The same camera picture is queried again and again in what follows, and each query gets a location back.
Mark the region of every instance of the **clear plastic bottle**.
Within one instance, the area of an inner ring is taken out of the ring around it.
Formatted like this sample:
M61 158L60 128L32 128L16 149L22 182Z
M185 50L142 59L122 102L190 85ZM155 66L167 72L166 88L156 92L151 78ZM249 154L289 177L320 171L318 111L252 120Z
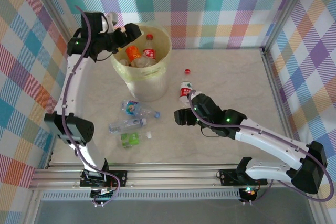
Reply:
M133 115L139 118L150 118L152 116L155 118L160 117L160 113L158 111L153 110L145 104L131 100L123 100L121 103L121 110L128 115Z
M145 68L156 64L154 59L150 59L144 54L141 55L136 46L129 46L125 51L133 67Z
M132 132L124 133L120 135L121 145L124 148L130 148L134 145L138 145L139 141L152 138L152 133L147 131L145 133Z
M119 60L120 64L123 64L124 66L129 66L130 65L130 61L127 59L121 59Z
M190 91L193 90L193 85L191 84L190 80L190 69L184 70L184 76L182 78L182 82L180 85L180 98L179 100L182 103L188 103L188 97L187 95L190 93Z
M150 59L154 59L156 62L156 50L154 49L153 45L153 35L147 34L146 39L147 41L144 47L145 49L143 50L143 54Z
M138 128L144 127L146 124L146 118L136 118L110 123L109 129L110 133L119 134L127 131L136 130Z

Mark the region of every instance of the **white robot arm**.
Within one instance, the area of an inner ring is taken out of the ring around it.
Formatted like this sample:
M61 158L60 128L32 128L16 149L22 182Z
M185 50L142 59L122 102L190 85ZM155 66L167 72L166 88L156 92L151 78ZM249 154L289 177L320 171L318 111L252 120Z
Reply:
M73 38L68 43L67 73L61 96L54 108L54 112L45 114L44 121L56 136L73 148L77 156L82 156L82 159L86 161L83 162L84 170L81 173L81 177L83 178L81 180L82 186L106 187L111 186L111 184L115 185L115 181L112 181L111 177L106 176L110 172L108 163L100 155L96 145L92 141L94 132L93 123L82 118L82 98L84 96L86 79L91 67L96 63L99 53L103 50L109 51L111 54L118 52L118 48L123 48L137 39L141 35L141 31L133 23L115 29L114 25L117 23L117 16L114 13L109 13L105 16L103 13L88 12L85 15L89 21L88 24L91 30L88 50L86 50L83 56L82 53L85 51L89 40L89 29L82 16L82 27L75 32ZM76 73L73 73L74 66L78 63ZM71 77L71 81L69 82L68 89L66 89L69 77ZM63 98L66 90L66 102L64 103ZM69 134L66 134L62 125L62 115L66 117L66 126L74 142L71 141ZM80 151L81 155L78 155L76 148Z
M251 144L282 160L265 162L244 157L236 169L237 179L243 185L253 185L260 179L275 179L291 182L305 193L317 194L327 167L322 144L313 141L306 145L281 136L238 111L221 110L210 97L200 92L192 93L190 104L190 109L175 111L178 125L208 127L218 136Z

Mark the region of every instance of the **colorful plaid pattern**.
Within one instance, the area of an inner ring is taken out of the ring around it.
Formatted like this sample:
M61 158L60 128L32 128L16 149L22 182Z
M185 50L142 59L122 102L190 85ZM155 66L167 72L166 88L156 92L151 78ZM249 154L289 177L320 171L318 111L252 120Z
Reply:
M336 0L299 0L271 54L295 138L324 145L336 182ZM327 206L336 223L336 198Z
M52 134L43 122L65 78L66 43L40 0L0 0L0 223L18 223Z
M118 25L156 20L173 48L260 47L286 0L54 0L69 30L80 25L75 5L117 12Z

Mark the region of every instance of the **marble floor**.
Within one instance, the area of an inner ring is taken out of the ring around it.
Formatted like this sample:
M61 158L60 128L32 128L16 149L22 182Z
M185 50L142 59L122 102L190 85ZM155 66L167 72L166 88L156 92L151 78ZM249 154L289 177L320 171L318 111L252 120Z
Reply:
M260 125L284 133L258 49L173 50L169 89L164 97L149 103L161 112L158 120L148 120L146 130L152 132L152 138L129 149L109 133L108 125L125 118L120 103L132 98L131 94L109 60L95 64L88 78L83 114L94 123L93 140L101 155L109 163L236 164L244 156L276 160L251 145L229 138L204 137L198 126L175 123L174 111L181 108L178 94L185 68L191 69L194 88L210 96L222 109L238 110ZM56 140L51 163L78 162L73 150Z

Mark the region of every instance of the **bottle cap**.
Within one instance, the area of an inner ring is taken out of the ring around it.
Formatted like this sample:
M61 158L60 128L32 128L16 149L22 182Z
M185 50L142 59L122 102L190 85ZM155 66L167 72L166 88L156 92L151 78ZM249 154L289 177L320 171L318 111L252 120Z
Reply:
M152 132L147 131L147 138L152 138Z

